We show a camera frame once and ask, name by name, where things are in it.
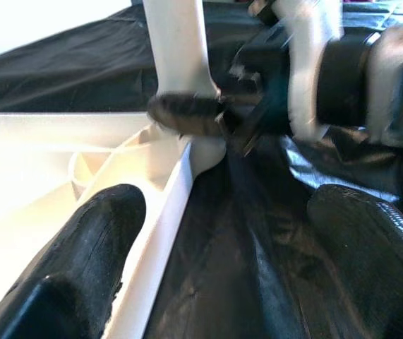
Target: black tarp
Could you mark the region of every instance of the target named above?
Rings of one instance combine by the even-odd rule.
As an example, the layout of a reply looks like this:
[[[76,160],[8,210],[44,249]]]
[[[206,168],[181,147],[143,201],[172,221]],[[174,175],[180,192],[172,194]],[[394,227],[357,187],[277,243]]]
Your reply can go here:
[[[220,87],[260,94],[230,69],[268,28],[244,5],[205,4],[205,22]],[[395,23],[403,3],[344,5],[346,31]],[[0,112],[134,111],[156,88],[141,6],[0,56]],[[359,191],[316,191],[331,183]],[[403,216],[388,202],[403,212],[403,150],[360,130],[230,150],[196,179],[145,337],[403,338]]]

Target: white wall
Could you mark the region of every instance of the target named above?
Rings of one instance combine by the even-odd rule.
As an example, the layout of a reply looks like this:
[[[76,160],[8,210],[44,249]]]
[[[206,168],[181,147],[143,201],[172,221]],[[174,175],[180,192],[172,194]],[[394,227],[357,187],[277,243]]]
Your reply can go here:
[[[0,0],[0,53],[110,16],[131,0]]]

